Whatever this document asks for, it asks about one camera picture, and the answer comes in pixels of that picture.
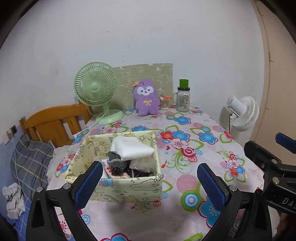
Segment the white towel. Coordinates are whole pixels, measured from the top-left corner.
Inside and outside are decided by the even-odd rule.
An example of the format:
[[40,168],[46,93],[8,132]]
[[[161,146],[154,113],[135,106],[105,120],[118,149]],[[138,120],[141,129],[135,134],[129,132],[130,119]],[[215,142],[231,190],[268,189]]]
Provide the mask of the white towel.
[[114,138],[110,151],[120,155],[121,160],[127,161],[146,156],[151,156],[154,149],[140,142],[135,137],[116,137]]
[[10,186],[2,188],[2,194],[8,203],[6,204],[7,216],[10,219],[19,219],[25,211],[24,198],[21,188],[18,184],[13,183]]

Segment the fabric storage basket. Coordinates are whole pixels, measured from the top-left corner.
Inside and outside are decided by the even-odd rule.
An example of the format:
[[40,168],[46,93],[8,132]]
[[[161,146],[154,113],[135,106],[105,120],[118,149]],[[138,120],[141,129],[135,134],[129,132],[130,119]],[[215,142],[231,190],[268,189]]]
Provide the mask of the fabric storage basket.
[[162,174],[156,135],[153,131],[135,131],[88,136],[71,161],[65,174],[67,182],[73,183],[77,176],[84,173],[96,155],[107,159],[113,139],[116,136],[136,137],[142,143],[154,148],[154,176],[138,178],[101,178],[91,200],[108,202],[153,202],[161,200]]

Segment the glass mug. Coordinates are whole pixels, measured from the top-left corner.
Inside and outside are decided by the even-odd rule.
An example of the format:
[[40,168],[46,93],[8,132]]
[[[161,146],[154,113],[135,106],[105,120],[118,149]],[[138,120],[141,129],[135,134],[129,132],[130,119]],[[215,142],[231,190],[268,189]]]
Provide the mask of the glass mug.
[[188,112],[189,111],[189,101],[190,101],[190,89],[182,89],[178,87],[178,92],[174,93],[174,105],[178,112]]

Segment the white cloth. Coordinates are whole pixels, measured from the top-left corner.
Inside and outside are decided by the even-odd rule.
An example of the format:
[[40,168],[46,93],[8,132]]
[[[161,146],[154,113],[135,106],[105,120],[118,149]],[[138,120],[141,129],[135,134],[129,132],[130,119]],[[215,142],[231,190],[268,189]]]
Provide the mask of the white cloth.
[[110,151],[120,155],[121,160],[127,161],[151,156],[154,149],[143,144],[135,137],[116,137],[112,142]]
[[19,219],[25,211],[24,198],[21,188],[18,184],[13,183],[10,186],[2,188],[3,196],[8,203],[6,204],[7,216],[10,219]]
[[67,155],[69,147],[70,145],[65,145],[54,149],[54,153],[52,155],[53,157],[47,166],[46,176],[48,183],[50,183],[52,176],[54,175],[61,160]]

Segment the green lid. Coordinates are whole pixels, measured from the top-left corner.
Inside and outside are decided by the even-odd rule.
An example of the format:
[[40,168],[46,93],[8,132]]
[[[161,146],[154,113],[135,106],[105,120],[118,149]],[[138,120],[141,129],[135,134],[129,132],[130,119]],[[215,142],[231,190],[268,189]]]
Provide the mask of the green lid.
[[188,88],[188,82],[189,80],[186,80],[186,79],[180,79],[180,87],[182,89],[187,89]]

